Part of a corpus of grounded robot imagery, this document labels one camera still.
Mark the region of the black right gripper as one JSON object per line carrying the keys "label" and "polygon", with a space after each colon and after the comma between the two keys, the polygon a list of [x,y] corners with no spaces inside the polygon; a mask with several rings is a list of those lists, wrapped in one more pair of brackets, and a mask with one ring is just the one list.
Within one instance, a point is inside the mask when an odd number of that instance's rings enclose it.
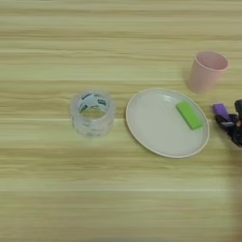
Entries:
{"label": "black right gripper", "polygon": [[242,147],[242,121],[236,114],[230,115],[232,121],[228,121],[221,115],[216,116],[216,122],[221,128],[231,128],[229,135],[232,141],[238,146]]}

